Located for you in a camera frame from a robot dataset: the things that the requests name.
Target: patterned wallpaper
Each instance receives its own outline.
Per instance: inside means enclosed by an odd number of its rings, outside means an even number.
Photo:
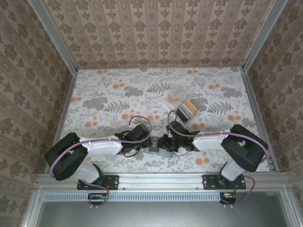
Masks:
[[[0,226],[18,226],[71,75],[29,3],[0,1]]]
[[[289,172],[303,211],[303,1],[288,1],[249,74],[279,167]]]
[[[241,65],[274,0],[42,0],[78,68]]]

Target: floral table surface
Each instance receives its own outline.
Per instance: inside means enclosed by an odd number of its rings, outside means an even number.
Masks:
[[[151,121],[152,135],[161,136],[169,112],[163,99],[180,88],[200,110],[188,125],[190,131],[222,131],[241,124],[258,134],[240,68],[153,68],[79,70],[62,137],[69,132],[86,138],[113,135],[129,129],[129,119],[137,114]],[[131,158],[102,155],[88,161],[103,172],[217,172],[230,159],[222,149],[173,158],[140,151]],[[267,162],[257,171],[269,171]]]

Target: purple cable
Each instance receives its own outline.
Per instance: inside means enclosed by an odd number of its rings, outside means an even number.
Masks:
[[[242,176],[244,176],[244,177],[246,177],[246,178],[252,180],[252,187],[251,187],[250,191],[246,194],[246,196],[245,196],[241,201],[236,202],[236,203],[234,203],[234,204],[230,204],[228,201],[225,201],[225,200],[222,200],[222,199],[221,199],[221,201],[225,202],[226,205],[230,205],[230,206],[240,205],[241,203],[243,203],[243,202],[249,197],[249,195],[252,193],[252,190],[254,190],[255,185],[256,185],[255,179],[252,178],[252,177],[250,177],[250,176],[246,176],[246,175],[244,175],[244,174],[242,174]]]
[[[136,143],[142,143],[144,141],[146,141],[152,134],[152,123],[146,118],[146,117],[143,117],[143,116],[140,116],[140,115],[136,115],[136,116],[133,116],[129,122],[128,122],[128,125],[130,126],[131,125],[131,121],[133,118],[136,118],[136,117],[141,117],[141,118],[144,118],[149,124],[150,124],[150,133],[148,134],[148,136],[146,138],[144,138],[143,140],[139,140],[139,141],[127,141],[127,140],[117,140],[117,139],[95,139],[95,140],[86,140],[86,141],[81,141],[81,142],[78,142],[78,143],[75,143],[74,145],[71,145],[69,148],[67,148],[62,154],[59,155],[59,157],[53,162],[50,170],[49,170],[49,175],[51,178],[54,178],[54,175],[53,175],[53,169],[54,167],[56,166],[56,164],[60,161],[60,159],[67,153],[69,152],[71,149],[75,148],[76,146],[79,146],[81,144],[85,144],[85,143],[93,143],[93,142],[102,142],[102,141],[114,141],[114,142],[121,142],[121,143],[132,143],[132,144],[136,144]],[[108,200],[109,198],[109,190],[106,189],[105,187],[102,187],[100,185],[97,185],[97,184],[92,184],[92,183],[88,183],[86,181],[83,181],[81,180],[83,183],[85,183],[86,185],[88,186],[92,186],[92,187],[96,187],[96,188],[100,188],[100,189],[103,189],[107,192],[107,196],[105,198],[105,200],[99,205],[99,206],[102,206],[106,203],[106,201]],[[89,198],[89,204],[91,204],[91,199],[95,197],[95,196],[91,196]]]
[[[269,157],[269,153],[268,153],[267,149],[266,149],[259,141],[255,140],[255,139],[253,139],[253,138],[251,138],[251,137],[249,137],[249,136],[241,135],[241,134],[238,134],[238,133],[233,133],[233,132],[211,132],[211,133],[203,133],[203,134],[200,134],[200,135],[186,135],[186,134],[180,133],[180,132],[178,132],[177,130],[175,130],[175,129],[171,126],[171,124],[170,124],[170,122],[169,122],[169,117],[170,117],[170,115],[171,115],[172,112],[174,112],[175,115],[176,115],[175,120],[177,119],[177,113],[176,113],[176,111],[171,110],[171,111],[169,112],[168,116],[167,116],[167,122],[168,122],[168,124],[169,124],[170,129],[172,129],[176,134],[178,134],[178,135],[180,135],[180,136],[185,136],[185,137],[203,137],[203,136],[218,136],[218,135],[231,135],[231,136],[237,136],[237,137],[241,137],[241,138],[244,138],[244,139],[247,139],[247,140],[250,140],[250,141],[256,143],[258,146],[260,146],[260,147],[264,150],[265,156],[264,156],[264,158],[261,160],[261,163],[264,162],[264,161],[265,161],[266,159],[268,159],[268,157]]]

